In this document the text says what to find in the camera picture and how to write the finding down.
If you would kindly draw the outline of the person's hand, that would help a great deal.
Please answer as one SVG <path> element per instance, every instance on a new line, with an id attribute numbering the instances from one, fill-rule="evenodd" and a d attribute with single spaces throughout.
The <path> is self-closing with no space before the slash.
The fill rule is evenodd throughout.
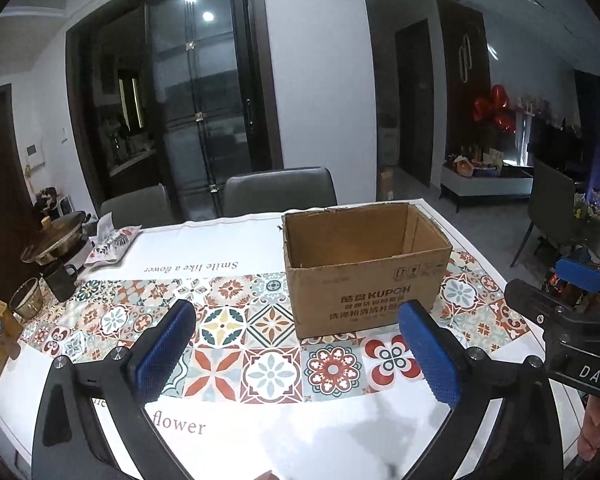
<path id="1" fill-rule="evenodd" d="M 578 456 L 590 462 L 600 450 L 600 398 L 588 396 L 578 437 Z"/>

